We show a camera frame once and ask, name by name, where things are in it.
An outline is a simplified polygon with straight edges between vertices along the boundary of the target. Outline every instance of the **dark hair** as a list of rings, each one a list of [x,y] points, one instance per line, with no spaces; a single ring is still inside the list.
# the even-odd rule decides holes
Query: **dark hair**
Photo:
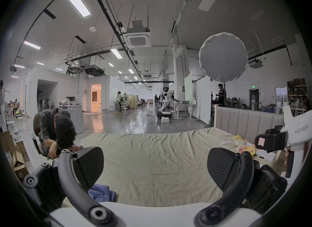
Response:
[[[71,147],[76,139],[76,131],[72,120],[63,114],[59,114],[55,119],[57,144],[62,149]]]

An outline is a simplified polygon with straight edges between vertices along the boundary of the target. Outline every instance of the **concrete floor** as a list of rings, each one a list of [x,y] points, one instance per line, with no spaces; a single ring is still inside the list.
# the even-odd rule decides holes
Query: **concrete floor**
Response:
[[[119,134],[142,134],[142,133],[174,133],[191,131],[204,128],[206,125],[202,121],[185,120],[189,116],[183,116],[183,120],[171,119],[169,123],[161,123],[161,120],[146,116],[149,113],[155,117],[156,112],[153,106],[145,107],[144,109],[130,110],[129,115],[114,115],[113,112],[102,113],[99,115],[84,115],[85,131],[76,136],[74,144],[79,144],[79,141],[93,132],[109,132]],[[26,166],[29,173],[46,161],[46,158],[37,153],[30,134],[33,133],[33,121],[31,118],[24,118],[24,121],[16,122],[16,129],[18,130],[21,140],[24,142],[27,154],[31,162],[27,162]]]

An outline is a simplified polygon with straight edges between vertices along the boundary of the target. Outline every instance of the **monitor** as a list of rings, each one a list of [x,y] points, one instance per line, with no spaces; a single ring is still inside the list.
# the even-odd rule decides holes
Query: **monitor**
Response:
[[[70,101],[75,101],[75,97],[66,97],[66,99],[69,99]]]

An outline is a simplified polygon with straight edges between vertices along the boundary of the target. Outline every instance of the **upholstered headboard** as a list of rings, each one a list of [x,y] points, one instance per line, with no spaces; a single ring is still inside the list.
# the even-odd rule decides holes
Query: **upholstered headboard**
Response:
[[[240,135],[251,143],[255,137],[276,125],[285,125],[284,116],[269,112],[215,107],[214,127]]]

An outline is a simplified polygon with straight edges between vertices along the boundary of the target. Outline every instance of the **gray bed sheet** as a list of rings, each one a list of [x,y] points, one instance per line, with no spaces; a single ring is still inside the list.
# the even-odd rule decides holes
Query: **gray bed sheet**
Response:
[[[220,145],[232,137],[218,128],[169,134],[93,133],[80,144],[102,148],[104,170],[96,183],[116,191],[118,203],[165,207],[213,203],[222,196],[208,173],[207,157],[213,147],[236,152],[235,145]],[[267,159],[254,159],[272,166]]]

